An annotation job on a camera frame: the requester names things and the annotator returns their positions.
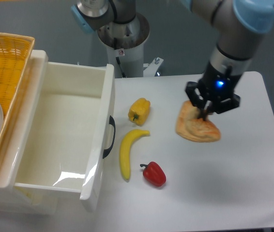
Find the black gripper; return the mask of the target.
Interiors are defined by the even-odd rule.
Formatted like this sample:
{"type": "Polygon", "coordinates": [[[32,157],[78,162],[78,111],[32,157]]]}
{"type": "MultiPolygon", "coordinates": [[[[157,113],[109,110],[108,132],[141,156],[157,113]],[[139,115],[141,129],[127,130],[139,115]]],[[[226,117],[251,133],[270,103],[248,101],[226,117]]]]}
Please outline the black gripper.
{"type": "Polygon", "coordinates": [[[185,92],[192,105],[201,110],[201,118],[208,114],[221,114],[240,106],[241,98],[234,93],[240,75],[232,75],[233,67],[228,65],[219,71],[208,63],[198,82],[187,82],[185,92]]]}

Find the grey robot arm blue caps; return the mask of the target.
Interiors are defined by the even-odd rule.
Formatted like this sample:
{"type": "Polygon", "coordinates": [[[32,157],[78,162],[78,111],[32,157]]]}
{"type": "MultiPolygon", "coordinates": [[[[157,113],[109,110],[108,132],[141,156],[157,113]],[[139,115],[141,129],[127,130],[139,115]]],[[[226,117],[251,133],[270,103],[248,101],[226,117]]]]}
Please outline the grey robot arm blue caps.
{"type": "MultiPolygon", "coordinates": [[[[237,108],[240,97],[235,87],[273,27],[274,0],[184,0],[182,4],[220,32],[203,76],[185,87],[198,118],[237,108]]],[[[137,13],[135,1],[79,0],[71,11],[85,33],[97,32],[117,77],[143,76],[143,45],[150,26],[137,13]]]]}

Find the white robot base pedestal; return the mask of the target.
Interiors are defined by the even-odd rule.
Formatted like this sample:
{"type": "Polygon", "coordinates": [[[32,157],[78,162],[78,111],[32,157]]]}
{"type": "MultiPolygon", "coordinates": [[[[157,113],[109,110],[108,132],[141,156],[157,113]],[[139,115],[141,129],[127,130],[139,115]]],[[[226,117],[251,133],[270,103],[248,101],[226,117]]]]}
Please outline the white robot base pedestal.
{"type": "Polygon", "coordinates": [[[150,35],[150,24],[141,14],[127,24],[111,22],[98,32],[107,50],[109,64],[114,66],[116,78],[153,77],[160,74],[163,59],[156,57],[144,62],[144,44],[150,35]]]}

